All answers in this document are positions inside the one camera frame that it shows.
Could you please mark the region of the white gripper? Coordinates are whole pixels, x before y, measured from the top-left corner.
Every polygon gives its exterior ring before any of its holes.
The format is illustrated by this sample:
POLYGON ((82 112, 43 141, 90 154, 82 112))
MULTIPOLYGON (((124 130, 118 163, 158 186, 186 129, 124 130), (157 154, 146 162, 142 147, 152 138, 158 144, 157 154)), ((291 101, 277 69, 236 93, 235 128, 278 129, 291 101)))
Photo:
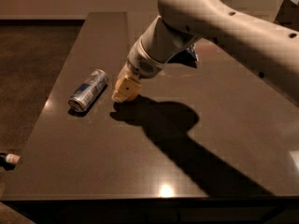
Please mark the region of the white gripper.
POLYGON ((152 38, 142 35, 137 39, 118 74, 112 93, 113 101, 123 103, 132 93, 139 94, 140 78, 153 78, 165 68, 166 62, 158 54, 158 46, 152 38))

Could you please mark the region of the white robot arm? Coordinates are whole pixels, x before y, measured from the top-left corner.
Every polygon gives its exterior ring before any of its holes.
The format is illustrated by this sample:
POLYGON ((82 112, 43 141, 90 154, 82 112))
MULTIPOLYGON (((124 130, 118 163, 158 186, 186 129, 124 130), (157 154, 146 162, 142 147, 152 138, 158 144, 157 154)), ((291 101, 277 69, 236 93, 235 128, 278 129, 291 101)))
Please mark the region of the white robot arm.
POLYGON ((158 0, 158 10, 131 47, 112 94, 115 102, 135 99, 141 79, 155 77, 182 52, 194 52, 194 44, 204 38, 298 104, 297 31, 238 12, 221 0, 158 0))

